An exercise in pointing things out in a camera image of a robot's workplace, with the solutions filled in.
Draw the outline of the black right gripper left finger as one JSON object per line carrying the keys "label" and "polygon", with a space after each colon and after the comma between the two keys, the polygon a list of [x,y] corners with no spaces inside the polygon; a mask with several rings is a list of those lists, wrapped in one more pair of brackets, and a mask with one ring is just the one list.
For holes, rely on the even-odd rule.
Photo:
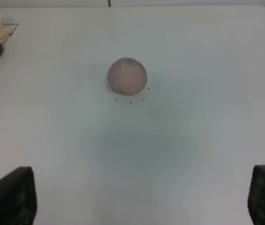
{"label": "black right gripper left finger", "polygon": [[0,179],[0,225],[32,225],[37,194],[31,167],[18,167]]}

